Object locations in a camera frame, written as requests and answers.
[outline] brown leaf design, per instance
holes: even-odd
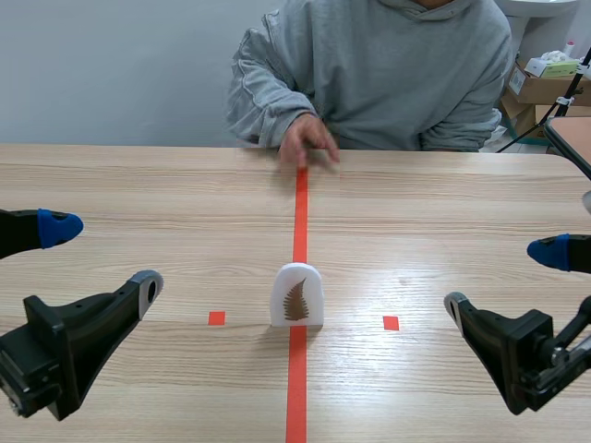
[[[306,279],[294,286],[283,301],[285,319],[288,321],[298,321],[309,316],[308,305],[304,298],[305,281]]]

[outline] sink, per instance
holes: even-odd
[[[577,0],[495,0],[508,17],[556,17],[576,5]]]

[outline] gray hoodie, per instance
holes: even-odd
[[[281,144],[301,114],[342,149],[478,150],[512,63],[494,0],[427,10],[411,0],[287,0],[248,30],[234,58],[228,122]]]

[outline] blue fingertip pad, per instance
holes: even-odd
[[[37,227],[41,248],[47,249],[72,240],[82,232],[84,223],[74,214],[67,214],[63,220],[58,220],[50,210],[38,210]]]
[[[536,240],[527,247],[527,255],[540,265],[570,271],[569,235],[559,235],[552,242]]]

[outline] white wall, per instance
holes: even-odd
[[[0,142],[230,146],[230,60],[283,0],[0,0]]]
[[[524,60],[562,50],[567,41],[576,43],[573,56],[584,56],[591,47],[591,0],[579,0],[573,10],[555,18],[532,18],[521,44]]]

